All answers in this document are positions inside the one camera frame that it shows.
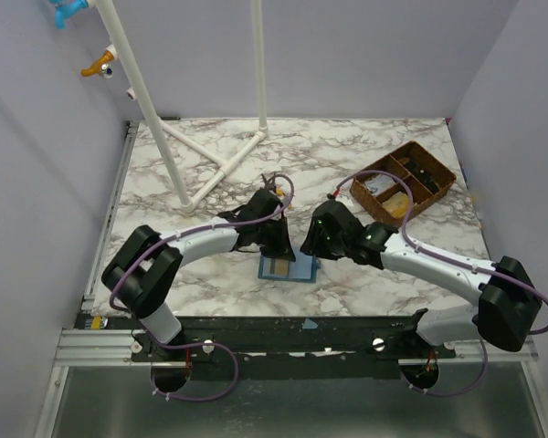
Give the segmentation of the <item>gold VIP credit card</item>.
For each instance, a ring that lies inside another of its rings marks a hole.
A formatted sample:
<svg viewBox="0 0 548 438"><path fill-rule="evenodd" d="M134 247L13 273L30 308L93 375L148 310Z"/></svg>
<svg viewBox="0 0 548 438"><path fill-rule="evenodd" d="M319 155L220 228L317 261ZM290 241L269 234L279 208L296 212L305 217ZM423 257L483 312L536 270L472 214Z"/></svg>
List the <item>gold VIP credit card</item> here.
<svg viewBox="0 0 548 438"><path fill-rule="evenodd" d="M263 273L268 276L287 277L290 272L290 261L285 259L266 258Z"/></svg>

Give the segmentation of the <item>blue card holder wallet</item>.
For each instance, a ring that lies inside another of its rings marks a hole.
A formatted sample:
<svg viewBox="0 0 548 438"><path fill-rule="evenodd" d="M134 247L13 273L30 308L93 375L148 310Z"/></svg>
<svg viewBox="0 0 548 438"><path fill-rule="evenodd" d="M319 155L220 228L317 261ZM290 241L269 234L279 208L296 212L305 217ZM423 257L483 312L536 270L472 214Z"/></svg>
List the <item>blue card holder wallet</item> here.
<svg viewBox="0 0 548 438"><path fill-rule="evenodd" d="M287 277L268 276L263 273L265 259L266 257L262 256L258 265L258 278L264 280L314 283L320 268L320 262L316 257L299 253L294 262L290 261L290 272Z"/></svg>

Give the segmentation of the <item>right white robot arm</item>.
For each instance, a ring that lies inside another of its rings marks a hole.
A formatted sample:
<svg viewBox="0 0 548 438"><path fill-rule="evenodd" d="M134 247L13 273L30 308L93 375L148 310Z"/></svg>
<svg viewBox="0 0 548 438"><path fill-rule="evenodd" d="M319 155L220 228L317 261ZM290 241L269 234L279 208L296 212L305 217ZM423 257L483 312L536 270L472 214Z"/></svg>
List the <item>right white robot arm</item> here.
<svg viewBox="0 0 548 438"><path fill-rule="evenodd" d="M518 261L464 258L407 238L389 224L364 225L334 199L314 210L300 250L320 259L346 257L357 265L404 273L463 298L462 306L420 311L401 338L404 351L415 358L447 342L474 339L517 352L541 308Z"/></svg>

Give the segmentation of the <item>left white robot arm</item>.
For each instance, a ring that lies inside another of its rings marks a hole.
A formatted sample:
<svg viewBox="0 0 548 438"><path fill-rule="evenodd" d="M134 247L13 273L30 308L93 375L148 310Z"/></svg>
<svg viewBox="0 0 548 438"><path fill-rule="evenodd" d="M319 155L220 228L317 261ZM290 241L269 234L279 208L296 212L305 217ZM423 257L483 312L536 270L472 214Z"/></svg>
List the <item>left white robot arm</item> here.
<svg viewBox="0 0 548 438"><path fill-rule="evenodd" d="M263 255L294 261L284 211L290 197L279 198L268 189L257 190L236 209L205 224L161 234L148 225L137 227L101 275L111 292L111 303L153 336L153 350L164 360L175 360L184 349L183 327L166 303L178 270L202 258L258 245Z"/></svg>

